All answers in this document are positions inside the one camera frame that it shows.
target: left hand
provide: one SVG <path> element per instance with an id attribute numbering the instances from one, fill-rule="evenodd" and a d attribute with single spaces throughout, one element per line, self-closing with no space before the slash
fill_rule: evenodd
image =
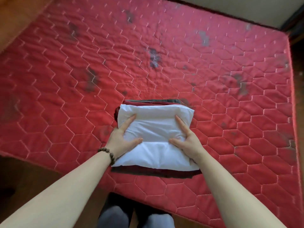
<path id="1" fill-rule="evenodd" d="M 135 120 L 136 114 L 127 119 L 121 127 L 115 128 L 110 135 L 110 138 L 105 146 L 107 149 L 110 150 L 111 153 L 114 154 L 114 158 L 119 158 L 126 152 L 132 150 L 135 146 L 142 142 L 142 138 L 135 138 L 132 141 L 124 140 L 124 133 L 126 129 L 130 126 L 130 124 Z"/>

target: folded white shirt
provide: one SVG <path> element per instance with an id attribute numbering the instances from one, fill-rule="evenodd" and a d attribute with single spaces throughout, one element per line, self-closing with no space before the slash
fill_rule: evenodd
<path id="1" fill-rule="evenodd" d="M 138 165 L 154 169 L 194 171 L 199 167 L 183 151 L 168 142 L 169 138 L 182 141 L 185 136 L 175 121 L 178 115 L 187 126 L 194 110 L 183 105 L 133 106 L 120 105 L 118 128 L 133 114 L 136 119 L 125 131 L 124 138 L 131 141 L 143 138 L 143 142 L 116 160 L 115 166 Z"/>

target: maroon garment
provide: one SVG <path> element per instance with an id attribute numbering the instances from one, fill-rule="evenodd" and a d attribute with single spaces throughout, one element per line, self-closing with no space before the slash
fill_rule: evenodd
<path id="1" fill-rule="evenodd" d="M 125 100 L 123 102 L 125 105 L 143 106 L 143 105 L 173 105 L 179 103 L 164 102 L 164 101 L 150 101 L 150 102 L 135 102 Z M 115 109 L 114 119 L 117 122 L 118 112 L 120 106 Z M 201 174 L 200 170 L 197 171 L 175 171 L 175 170 L 165 170 L 165 169 L 153 169 L 142 166 L 116 166 L 112 167 L 112 172 L 125 173 L 125 174 L 135 174 L 135 175 L 148 175 L 148 176 L 158 176 L 158 177 L 173 177 L 173 178 L 192 178 L 192 176 Z"/>

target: stack of folded clothes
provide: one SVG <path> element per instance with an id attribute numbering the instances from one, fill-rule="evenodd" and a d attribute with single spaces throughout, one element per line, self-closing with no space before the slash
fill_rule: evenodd
<path id="1" fill-rule="evenodd" d="M 143 142 L 117 159 L 112 172 L 174 178 L 191 178 L 201 173 L 193 160 L 168 143 L 172 137 L 185 139 L 174 116 L 190 126 L 194 110 L 181 105 L 178 99 L 125 100 L 115 110 L 118 127 L 135 113 L 137 117 L 124 138 L 142 137 Z"/>

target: quilted mattress cover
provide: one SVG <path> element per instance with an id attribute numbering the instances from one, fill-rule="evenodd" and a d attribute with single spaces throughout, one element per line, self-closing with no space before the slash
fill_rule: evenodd
<path id="1" fill-rule="evenodd" d="M 167 98 L 195 110 L 191 129 L 245 188 L 303 225 L 287 35 L 166 0 L 51 3 L 0 54 L 0 151 L 68 173 L 106 143 L 124 99 Z M 224 227 L 201 174 L 108 169 L 99 185 Z"/>

